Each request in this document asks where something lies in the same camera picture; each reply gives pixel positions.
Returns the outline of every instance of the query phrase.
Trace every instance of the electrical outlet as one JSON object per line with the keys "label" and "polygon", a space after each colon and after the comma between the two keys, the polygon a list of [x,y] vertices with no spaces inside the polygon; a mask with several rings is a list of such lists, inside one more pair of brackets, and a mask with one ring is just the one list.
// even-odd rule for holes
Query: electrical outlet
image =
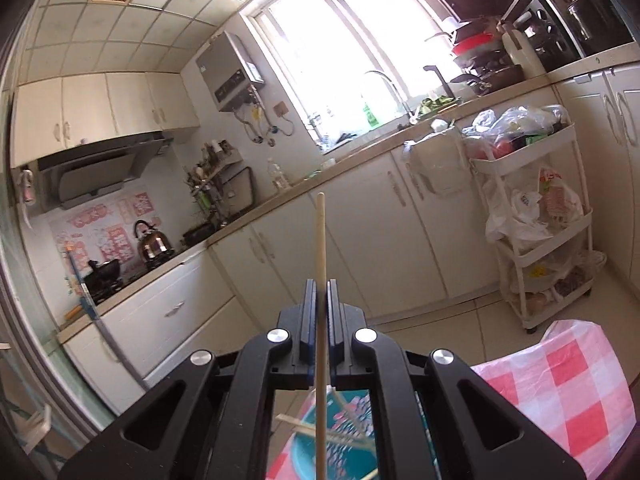
{"label": "electrical outlet", "polygon": [[284,104],[284,101],[280,101],[278,104],[276,104],[273,107],[273,111],[278,117],[282,117],[283,115],[289,113],[289,109],[287,108],[287,105]]}

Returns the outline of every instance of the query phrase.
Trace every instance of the white rolling cart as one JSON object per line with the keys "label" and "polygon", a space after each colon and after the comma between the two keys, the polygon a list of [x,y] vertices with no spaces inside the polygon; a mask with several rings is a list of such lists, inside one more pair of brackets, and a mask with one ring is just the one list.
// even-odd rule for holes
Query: white rolling cart
{"label": "white rolling cart", "polygon": [[[535,142],[529,146],[525,146],[524,148],[516,150],[515,152],[501,158],[495,159],[491,157],[493,160],[480,160],[473,158],[470,161],[472,167],[475,170],[474,176],[476,178],[476,183],[478,184],[482,202],[484,203],[484,207],[487,213],[489,211],[488,200],[484,194],[482,178],[479,176],[479,174],[483,174],[485,176],[484,178],[495,179],[498,193],[500,194],[500,197],[504,201],[504,203],[508,205],[506,209],[511,210],[511,202],[505,188],[504,177],[507,174],[512,173],[513,171],[519,170],[527,164],[530,164],[536,160],[539,160],[540,158],[549,155],[555,150],[558,150],[561,146],[564,146],[568,143],[571,143],[572,145],[578,172],[580,174],[580,186],[582,187],[583,200],[582,208],[584,210],[584,216],[582,216],[578,221],[569,224],[565,229],[560,231],[549,240],[546,240],[542,244],[526,252],[521,252],[520,250],[518,250],[518,244],[514,243],[514,240],[511,240],[509,237],[504,237],[495,243],[496,255],[498,258],[498,268],[500,270],[500,292],[505,301],[507,301],[507,303],[511,305],[514,313],[522,322],[522,327],[526,329],[527,333],[535,332],[536,327],[540,323],[549,319],[564,307],[573,303],[583,294],[589,294],[591,291],[591,285],[593,283],[593,277],[591,276],[591,279],[583,283],[568,296],[565,296],[561,300],[548,303],[544,310],[539,313],[530,314],[527,310],[527,298],[524,288],[524,274],[522,269],[535,263],[540,258],[543,258],[565,242],[580,235],[584,230],[587,231],[588,251],[590,253],[591,251],[593,251],[593,237],[591,234],[592,211],[589,202],[586,178],[584,176],[584,167],[582,164],[582,157],[580,155],[580,148],[578,147],[578,142],[575,136],[575,125],[570,124],[569,126],[554,133],[551,136],[546,137],[545,139],[539,140],[538,142]],[[513,217],[507,218],[507,222],[513,221]],[[510,262],[512,262],[514,265],[518,280],[519,294],[517,301],[514,300],[513,294],[510,290]]]}

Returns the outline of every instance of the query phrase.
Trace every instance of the cabinet door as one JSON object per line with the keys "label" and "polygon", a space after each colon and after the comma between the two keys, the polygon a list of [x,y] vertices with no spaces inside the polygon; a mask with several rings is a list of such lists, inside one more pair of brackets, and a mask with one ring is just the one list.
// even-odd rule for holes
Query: cabinet door
{"label": "cabinet door", "polygon": [[606,77],[615,95],[618,112],[623,118],[622,129],[631,160],[635,237],[630,278],[635,286],[640,287],[640,64],[616,67]]}
{"label": "cabinet door", "polygon": [[146,76],[139,72],[108,73],[107,85],[118,135],[162,130]]}
{"label": "cabinet door", "polygon": [[326,223],[373,316],[446,297],[424,229],[391,155],[319,187]]}
{"label": "cabinet door", "polygon": [[89,325],[67,341],[64,348],[84,380],[116,415],[144,394],[94,325]]}
{"label": "cabinet door", "polygon": [[296,304],[251,228],[230,234],[211,249],[262,330],[275,327],[280,311]]}
{"label": "cabinet door", "polygon": [[[252,223],[265,252],[300,302],[308,278],[316,276],[316,208],[308,195],[298,197]],[[327,278],[338,282],[340,300],[367,311],[365,301],[331,235],[326,237]]]}
{"label": "cabinet door", "polygon": [[249,339],[258,334],[254,322],[249,319],[239,301],[232,298],[201,326],[180,348],[162,361],[145,379],[155,386],[196,350],[209,350],[214,355],[228,354],[241,349]]}
{"label": "cabinet door", "polygon": [[116,137],[104,74],[63,77],[62,111],[68,148]]}
{"label": "cabinet door", "polygon": [[165,130],[200,126],[180,74],[148,72],[146,79]]}
{"label": "cabinet door", "polygon": [[203,251],[108,311],[104,323],[144,377],[232,296]]}
{"label": "cabinet door", "polygon": [[495,250],[484,236],[486,214],[475,182],[470,178],[464,189],[449,196],[433,194],[409,171],[402,149],[391,154],[427,230],[449,297],[497,283]]}
{"label": "cabinet door", "polygon": [[631,267],[634,206],[626,139],[602,72],[556,86],[573,122],[593,207],[593,239],[627,276]]}
{"label": "cabinet door", "polygon": [[59,77],[18,88],[12,145],[12,167],[64,150]]}

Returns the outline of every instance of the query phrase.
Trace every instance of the range hood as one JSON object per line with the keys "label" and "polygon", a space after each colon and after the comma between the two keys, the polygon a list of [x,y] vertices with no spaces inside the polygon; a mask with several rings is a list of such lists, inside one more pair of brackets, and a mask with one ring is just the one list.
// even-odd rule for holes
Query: range hood
{"label": "range hood", "polygon": [[36,161],[35,188],[43,212],[70,209],[139,178],[173,139],[162,132],[116,137],[76,146]]}

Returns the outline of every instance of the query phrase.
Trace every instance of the drawer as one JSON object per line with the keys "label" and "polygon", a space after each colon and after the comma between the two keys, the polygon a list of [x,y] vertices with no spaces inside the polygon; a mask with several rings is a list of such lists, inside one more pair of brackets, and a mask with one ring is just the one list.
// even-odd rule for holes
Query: drawer
{"label": "drawer", "polygon": [[253,321],[244,312],[239,301],[233,298],[191,335],[180,348],[162,361],[145,381],[150,386],[155,386],[196,350],[209,350],[216,355],[227,354],[241,349],[257,333]]}
{"label": "drawer", "polygon": [[144,377],[232,296],[203,251],[110,310],[104,322]]}
{"label": "drawer", "polygon": [[84,380],[116,415],[124,412],[144,391],[108,348],[94,325],[64,344]]}

